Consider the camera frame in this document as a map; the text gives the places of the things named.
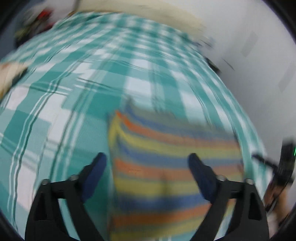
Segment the multicolour striped knit sweater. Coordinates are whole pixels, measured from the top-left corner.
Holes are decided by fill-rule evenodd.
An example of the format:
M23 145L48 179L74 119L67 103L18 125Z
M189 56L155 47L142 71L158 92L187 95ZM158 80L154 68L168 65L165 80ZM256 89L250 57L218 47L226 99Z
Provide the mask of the multicolour striped knit sweater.
M191 153L216 174L242 181L234 134L156 113L132 102L110 117L115 191L111 240L189 240L210 203L189 169Z

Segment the pile of clothes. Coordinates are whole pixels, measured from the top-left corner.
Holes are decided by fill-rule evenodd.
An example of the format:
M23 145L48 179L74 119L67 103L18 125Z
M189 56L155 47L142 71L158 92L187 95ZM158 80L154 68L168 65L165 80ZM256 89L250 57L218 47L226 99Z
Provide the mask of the pile of clothes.
M14 34L16 47L24 44L32 37L51 29L54 25L50 20L53 12L54 10L50 7L27 10Z

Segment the cream pillow with orange stripe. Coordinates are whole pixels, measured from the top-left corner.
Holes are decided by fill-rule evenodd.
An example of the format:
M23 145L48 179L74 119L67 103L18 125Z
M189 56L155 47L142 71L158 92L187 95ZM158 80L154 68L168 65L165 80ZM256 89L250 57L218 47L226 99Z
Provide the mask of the cream pillow with orange stripe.
M0 98L3 99L10 88L26 73L28 65L18 62L1 63Z

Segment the teal white plaid bedsheet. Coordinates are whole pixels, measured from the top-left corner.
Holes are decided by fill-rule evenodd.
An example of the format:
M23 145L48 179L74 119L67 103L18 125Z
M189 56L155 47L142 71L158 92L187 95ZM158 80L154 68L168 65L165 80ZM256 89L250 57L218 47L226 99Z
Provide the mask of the teal white plaid bedsheet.
M247 114L192 38L123 13L75 13L29 40L1 63L28 65L1 100L1 211L20 237L44 179L62 181L102 152L106 168L85 208L106 240L115 191L109 120L132 102L236 136L243 179L263 196L271 173Z

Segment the cream padded headboard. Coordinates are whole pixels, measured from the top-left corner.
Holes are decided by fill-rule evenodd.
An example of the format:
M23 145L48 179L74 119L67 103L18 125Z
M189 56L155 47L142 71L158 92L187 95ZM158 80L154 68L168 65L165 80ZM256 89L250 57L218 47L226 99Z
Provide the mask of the cream padded headboard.
M203 36L205 30L199 18L164 1L80 0L75 1L74 10L137 15L181 30L196 40Z

